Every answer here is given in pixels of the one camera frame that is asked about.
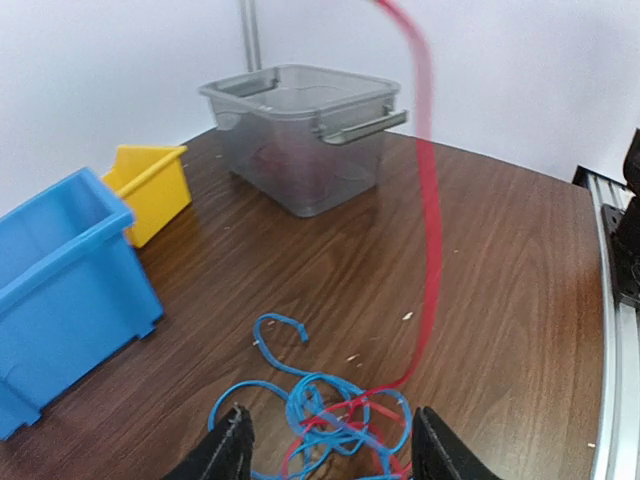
white wall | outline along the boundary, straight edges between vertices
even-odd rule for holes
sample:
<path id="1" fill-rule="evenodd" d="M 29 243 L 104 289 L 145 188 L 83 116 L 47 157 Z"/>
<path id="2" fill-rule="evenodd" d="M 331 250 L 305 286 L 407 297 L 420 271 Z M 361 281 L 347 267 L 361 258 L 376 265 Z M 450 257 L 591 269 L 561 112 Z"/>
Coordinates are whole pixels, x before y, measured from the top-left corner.
<path id="1" fill-rule="evenodd" d="M 3 0 L 0 215 L 118 144 L 211 128 L 197 88 L 245 68 L 236 1 Z"/>
<path id="2" fill-rule="evenodd" d="M 412 108 L 404 39 L 371 2 L 257 3 L 266 66 L 309 63 L 391 78 L 404 88 L 399 107 Z M 620 178 L 640 115 L 640 2 L 398 3 L 433 49 L 435 141 L 562 179 L 578 163 Z"/>

yellow plastic bin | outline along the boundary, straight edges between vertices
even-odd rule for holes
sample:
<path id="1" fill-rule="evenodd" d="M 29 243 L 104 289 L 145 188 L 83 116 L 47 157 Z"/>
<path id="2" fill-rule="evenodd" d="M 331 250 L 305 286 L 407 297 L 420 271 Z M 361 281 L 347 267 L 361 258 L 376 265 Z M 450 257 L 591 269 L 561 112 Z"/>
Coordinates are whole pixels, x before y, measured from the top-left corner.
<path id="1" fill-rule="evenodd" d="M 102 180 L 135 213 L 127 231 L 135 247 L 144 246 L 184 207 L 191 194 L 180 155 L 187 147 L 118 147 L 115 164 Z"/>

plastic container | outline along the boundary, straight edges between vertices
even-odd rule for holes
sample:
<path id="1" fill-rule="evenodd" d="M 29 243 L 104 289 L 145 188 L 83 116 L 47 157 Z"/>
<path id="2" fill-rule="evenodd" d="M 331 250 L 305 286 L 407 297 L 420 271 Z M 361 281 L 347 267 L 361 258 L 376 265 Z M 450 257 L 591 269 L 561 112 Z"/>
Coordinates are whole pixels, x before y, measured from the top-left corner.
<path id="1" fill-rule="evenodd" d="M 118 148 L 116 161 L 102 180 L 135 213 L 135 225 L 127 231 L 129 241 L 144 246 L 191 203 L 180 155 L 187 147 Z"/>
<path id="2" fill-rule="evenodd" d="M 0 439 L 162 315 L 125 204 L 80 170 L 0 218 Z"/>
<path id="3" fill-rule="evenodd" d="M 302 65 L 200 88 L 218 123 L 228 169 L 294 215 L 311 217 L 378 183 L 395 82 Z"/>

metal pole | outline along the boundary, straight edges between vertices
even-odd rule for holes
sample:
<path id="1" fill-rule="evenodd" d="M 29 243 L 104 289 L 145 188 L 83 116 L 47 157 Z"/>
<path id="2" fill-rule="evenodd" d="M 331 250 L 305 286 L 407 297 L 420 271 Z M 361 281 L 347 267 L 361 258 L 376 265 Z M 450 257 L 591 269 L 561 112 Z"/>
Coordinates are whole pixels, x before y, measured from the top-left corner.
<path id="1" fill-rule="evenodd" d="M 258 33 L 258 14 L 256 0 L 249 1 L 249 18 L 251 20 L 251 34 L 253 46 L 253 60 L 256 70 L 262 70 L 262 56 L 260 55 L 260 34 Z"/>
<path id="2" fill-rule="evenodd" d="M 239 0 L 239 5 L 247 70 L 255 72 L 262 69 L 256 3 L 255 0 Z"/>

metal frame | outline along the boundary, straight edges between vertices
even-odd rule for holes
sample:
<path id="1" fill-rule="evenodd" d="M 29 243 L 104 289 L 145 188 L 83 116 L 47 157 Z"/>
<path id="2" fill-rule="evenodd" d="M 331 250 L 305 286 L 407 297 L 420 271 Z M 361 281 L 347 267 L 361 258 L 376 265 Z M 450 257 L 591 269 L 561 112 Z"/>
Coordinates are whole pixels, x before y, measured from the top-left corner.
<path id="1" fill-rule="evenodd" d="M 238 2 L 240 15 L 242 17 L 242 34 L 244 37 L 244 53 L 247 61 L 247 70 L 249 72 L 262 70 L 256 2 L 255 0 L 238 0 Z"/>
<path id="2" fill-rule="evenodd" d="M 631 198 L 622 185 L 587 174 L 600 242 L 604 320 L 604 365 L 598 443 L 592 480 L 640 480 L 640 338 L 638 311 L 616 301 L 602 205 L 625 209 Z"/>

